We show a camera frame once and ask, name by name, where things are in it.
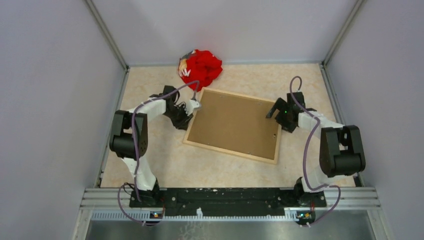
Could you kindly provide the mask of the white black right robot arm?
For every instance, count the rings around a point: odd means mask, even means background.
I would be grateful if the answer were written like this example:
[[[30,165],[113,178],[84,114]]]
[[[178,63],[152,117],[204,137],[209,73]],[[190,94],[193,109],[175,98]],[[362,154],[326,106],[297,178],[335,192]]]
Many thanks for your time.
[[[321,192],[343,177],[362,172],[366,158],[360,129],[329,120],[314,108],[307,108],[302,92],[288,93],[278,98],[266,118],[274,118],[282,130],[292,133],[296,128],[309,131],[303,151],[303,176],[296,180],[293,200],[307,206]],[[318,167],[306,170],[307,153],[312,137],[320,140]]]

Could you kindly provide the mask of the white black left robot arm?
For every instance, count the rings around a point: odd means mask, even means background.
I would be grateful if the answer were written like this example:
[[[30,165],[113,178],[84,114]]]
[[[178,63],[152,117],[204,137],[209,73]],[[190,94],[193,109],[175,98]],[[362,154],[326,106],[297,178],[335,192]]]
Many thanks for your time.
[[[163,91],[152,94],[140,105],[114,113],[109,149],[128,167],[133,177],[135,199],[154,207],[160,202],[159,184],[151,171],[146,152],[148,150],[148,123],[158,116],[167,117],[174,128],[186,131],[194,111],[201,107],[197,90],[188,102],[178,102],[180,88],[166,85]]]

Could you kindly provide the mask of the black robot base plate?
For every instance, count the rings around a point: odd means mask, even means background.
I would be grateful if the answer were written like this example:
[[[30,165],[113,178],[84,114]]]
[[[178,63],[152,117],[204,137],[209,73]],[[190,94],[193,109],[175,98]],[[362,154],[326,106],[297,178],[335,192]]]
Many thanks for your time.
[[[131,193],[131,208],[175,207],[177,204],[265,204],[290,207],[326,207],[324,193],[300,192],[287,187],[237,187],[237,188],[160,188]]]

